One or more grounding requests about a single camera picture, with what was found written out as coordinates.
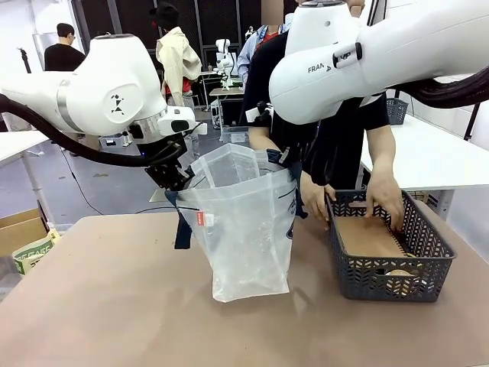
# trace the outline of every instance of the desk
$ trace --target desk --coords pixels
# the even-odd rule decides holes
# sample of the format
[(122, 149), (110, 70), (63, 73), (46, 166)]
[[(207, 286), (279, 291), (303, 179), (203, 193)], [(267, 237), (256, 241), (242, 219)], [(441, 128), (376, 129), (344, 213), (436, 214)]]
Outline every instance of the desk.
[(245, 91), (242, 88), (238, 88), (237, 86), (233, 86), (227, 90), (226, 88), (215, 88), (209, 94), (211, 97), (217, 98), (217, 103), (219, 104), (219, 126), (222, 131), (222, 107), (219, 97), (224, 97), (224, 99), (230, 96), (243, 96)]
[(207, 88), (206, 88), (206, 79), (210, 79), (211, 76), (217, 76), (217, 72), (215, 71), (202, 71), (200, 73), (200, 77), (202, 77), (202, 86), (204, 87), (204, 98), (206, 99), (206, 107), (203, 109), (204, 112), (209, 111), (209, 98), (207, 98)]
[(42, 187), (37, 182), (34, 172), (32, 171), (30, 157), (27, 150), (47, 140), (47, 137), (40, 132), (0, 132), (0, 162), (9, 158), (21, 157), (25, 170), (31, 181), (32, 190), (36, 194), (44, 213), (52, 222), (53, 216), (47, 205), (46, 198)]
[[(402, 189), (442, 190), (439, 215), (446, 219), (455, 189), (489, 185), (489, 151), (410, 115), (392, 126), (397, 153), (394, 176)], [(361, 163), (372, 171), (367, 137)]]
[(89, 217), (0, 304), (12, 367), (465, 367), (489, 363), (489, 265), (433, 212), (458, 258), (436, 304), (346, 300), (324, 229), (297, 220), (291, 293), (220, 304), (176, 213)]

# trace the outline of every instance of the plastic bag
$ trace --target plastic bag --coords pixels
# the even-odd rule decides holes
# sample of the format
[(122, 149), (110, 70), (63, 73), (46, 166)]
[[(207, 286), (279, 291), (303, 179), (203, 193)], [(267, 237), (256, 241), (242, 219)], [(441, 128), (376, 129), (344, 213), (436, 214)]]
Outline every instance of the plastic bag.
[(213, 270), (221, 302), (289, 292), (296, 180), (265, 151), (227, 144), (192, 164), (176, 206)]

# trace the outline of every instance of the hand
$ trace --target hand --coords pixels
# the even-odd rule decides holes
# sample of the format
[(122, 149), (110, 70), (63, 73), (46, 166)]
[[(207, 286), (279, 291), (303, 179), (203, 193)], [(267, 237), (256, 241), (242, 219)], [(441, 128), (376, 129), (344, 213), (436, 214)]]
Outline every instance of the hand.
[(367, 217), (374, 215), (375, 203), (382, 206), (391, 218), (390, 228), (400, 232), (404, 223), (403, 196), (392, 167), (375, 167), (367, 188)]
[(336, 192), (330, 185), (319, 186), (313, 183), (311, 176), (306, 172), (300, 177), (300, 195), (303, 199), (309, 213), (325, 224), (326, 229), (329, 228), (329, 215), (326, 210), (325, 193), (329, 198), (336, 201)]

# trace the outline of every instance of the red tag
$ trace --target red tag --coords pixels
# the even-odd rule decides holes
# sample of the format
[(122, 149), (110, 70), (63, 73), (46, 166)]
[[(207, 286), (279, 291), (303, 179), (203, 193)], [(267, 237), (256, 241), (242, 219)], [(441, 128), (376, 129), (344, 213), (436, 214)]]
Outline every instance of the red tag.
[(204, 226), (204, 212), (197, 212), (197, 224)]

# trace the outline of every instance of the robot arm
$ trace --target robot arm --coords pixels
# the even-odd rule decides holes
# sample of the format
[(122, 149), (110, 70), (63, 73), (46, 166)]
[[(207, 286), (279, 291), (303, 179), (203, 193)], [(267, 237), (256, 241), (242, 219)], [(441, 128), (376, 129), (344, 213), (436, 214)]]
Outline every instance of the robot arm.
[[(169, 107), (143, 43), (130, 34), (97, 37), (73, 73), (46, 72), (2, 79), (0, 112), (20, 115), (49, 138), (93, 161), (148, 167), (158, 185), (178, 190), (189, 174), (177, 160), (184, 134), (197, 126), (192, 109)], [(128, 129), (141, 152), (128, 157), (93, 151), (61, 132), (113, 135)]]
[(217, 69), (222, 74), (222, 88), (229, 90), (229, 87), (232, 86), (231, 72), (235, 67), (235, 61), (229, 53), (231, 41), (217, 40), (215, 45), (217, 46), (218, 52), (224, 54), (224, 57), (217, 61)]
[[(297, 125), (317, 122), (334, 116), (347, 99), (393, 86), (438, 108), (489, 99), (483, 70), (489, 65), (489, 2), (432, 0), (410, 11), (364, 27), (344, 2), (303, 3), (286, 56), (270, 79), (275, 112)], [(430, 80), (478, 72), (449, 85)]]

